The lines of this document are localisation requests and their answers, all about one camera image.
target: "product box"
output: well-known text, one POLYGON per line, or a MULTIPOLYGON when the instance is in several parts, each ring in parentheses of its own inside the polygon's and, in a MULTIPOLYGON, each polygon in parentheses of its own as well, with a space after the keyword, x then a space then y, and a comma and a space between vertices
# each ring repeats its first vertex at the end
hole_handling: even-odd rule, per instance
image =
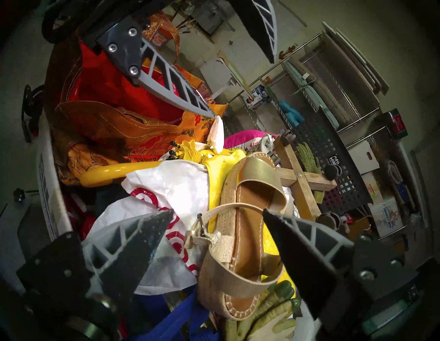
POLYGON ((363 174, 362 179, 368 189, 368 193, 370 193, 371 199, 373 199, 373 204, 368 204, 368 206, 372 207, 383 202, 384 199, 382 197, 382 193, 379 189, 378 183, 374 178, 373 172, 363 174))
POLYGON ((257 110, 260 106, 271 101, 271 98, 269 97, 268 93, 264 89, 264 86, 262 85, 259 85, 255 89, 253 89, 252 95, 254 96, 253 101, 251 101, 250 99, 246 99, 246 106, 252 111, 257 110))
POLYGON ((386 197, 380 204, 370 207, 370 211, 380 237, 385 237, 403 227, 399 207, 393 196, 386 197))
POLYGON ((379 162, 371 150, 368 141, 362 141, 348 150, 359 173, 365 174, 379 168, 379 162))

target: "black pegboard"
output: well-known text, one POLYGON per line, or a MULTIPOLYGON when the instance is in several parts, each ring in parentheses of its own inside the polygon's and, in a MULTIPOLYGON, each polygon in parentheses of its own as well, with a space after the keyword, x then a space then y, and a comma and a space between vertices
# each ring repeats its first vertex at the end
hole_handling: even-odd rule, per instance
POLYGON ((337 187, 325 192, 323 204, 335 213, 342 213, 367 203, 373 203, 367 187, 324 111, 311 112, 305 121, 292 127, 298 142, 306 142, 313 155, 319 159, 321 168, 329 163, 338 164, 342 175, 337 177, 337 187))

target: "white box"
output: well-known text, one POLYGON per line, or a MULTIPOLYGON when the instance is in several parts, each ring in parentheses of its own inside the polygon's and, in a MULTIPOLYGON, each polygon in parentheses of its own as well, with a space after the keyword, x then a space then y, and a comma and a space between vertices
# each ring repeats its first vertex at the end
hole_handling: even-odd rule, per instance
POLYGON ((373 204, 368 204, 369 207, 380 204, 384 201, 382 193, 379 189, 378 183, 374 178, 373 172, 368 172, 362 175, 362 180, 367 187, 368 193, 370 193, 371 199, 373 199, 373 204))
POLYGON ((51 133, 46 114, 41 114, 38 133, 37 179, 41 206, 51 241, 72 231, 54 166, 51 133))
POLYGON ((384 202, 370 207, 370 210, 380 237, 385 237, 403 227, 396 198, 387 197, 384 202))
POLYGON ((371 150, 368 141, 362 141, 348 150, 359 173, 365 174, 379 168, 379 162, 371 150))

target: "wooden stick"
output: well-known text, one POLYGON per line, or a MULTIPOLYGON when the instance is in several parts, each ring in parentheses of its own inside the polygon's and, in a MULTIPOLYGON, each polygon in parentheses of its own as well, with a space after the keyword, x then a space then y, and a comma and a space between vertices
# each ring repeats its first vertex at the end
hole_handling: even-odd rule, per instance
POLYGON ((304 172, 304 175, 312 191, 330 191, 337 186, 335 180, 327 180, 322 174, 304 172))
POLYGON ((276 167, 275 170, 281 179, 283 187, 290 187, 297 181, 297 175, 293 169, 276 167))
POLYGON ((295 199, 295 205, 302 219, 316 221, 316 218, 321 215, 321 211, 316 204, 307 179, 303 174, 301 165, 292 149, 291 145, 283 146, 280 137, 274 142, 274 146, 278 156, 281 158, 281 165, 286 169, 293 169, 297 176, 297 180, 290 187, 292 196, 295 199))

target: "floor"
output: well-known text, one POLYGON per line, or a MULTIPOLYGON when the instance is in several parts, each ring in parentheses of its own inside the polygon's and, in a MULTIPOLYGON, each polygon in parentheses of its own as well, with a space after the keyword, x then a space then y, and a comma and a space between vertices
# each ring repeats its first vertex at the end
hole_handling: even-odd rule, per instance
POLYGON ((41 22, 47 0, 23 17, 0 51, 0 160, 3 176, 0 186, 0 208, 13 200, 12 192, 20 187, 37 189, 37 143, 24 140, 20 114, 23 90, 44 83, 52 45, 41 35, 41 22))

